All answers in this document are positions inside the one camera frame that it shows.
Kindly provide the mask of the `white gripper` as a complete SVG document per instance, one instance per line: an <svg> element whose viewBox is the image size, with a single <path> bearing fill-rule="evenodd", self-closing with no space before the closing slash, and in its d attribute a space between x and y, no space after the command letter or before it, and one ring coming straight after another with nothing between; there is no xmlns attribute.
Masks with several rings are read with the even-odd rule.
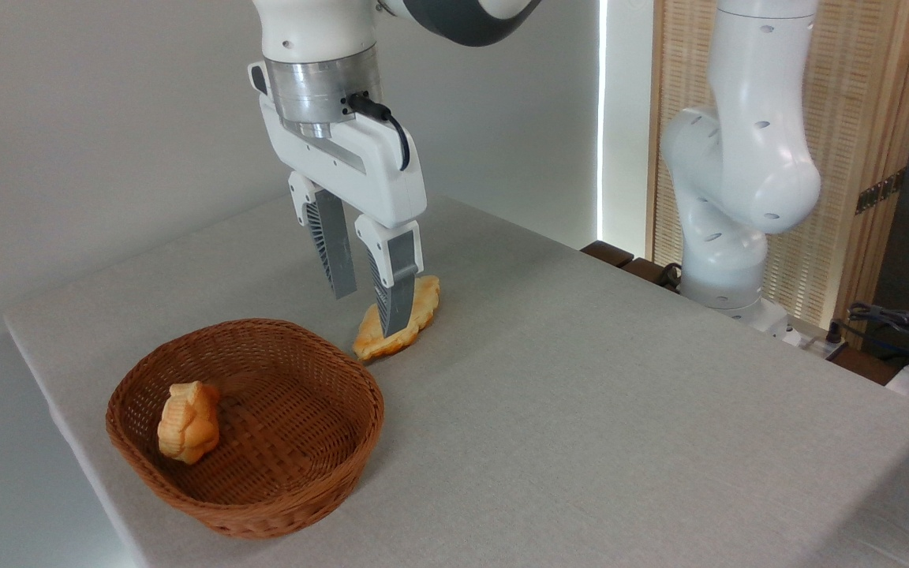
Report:
<svg viewBox="0 0 909 568"><path fill-rule="evenodd" d="M414 219L425 212L427 197L412 136L406 137L409 164L401 170L402 144L392 125L358 114L331 125L328 139L313 139L282 124L263 62L249 66L249 79L275 154L295 170L289 187L296 217L312 237L333 294L340 299L357 291L343 200L364 213L354 226L368 251L382 335L403 331L415 279L425 269Z"/></svg>

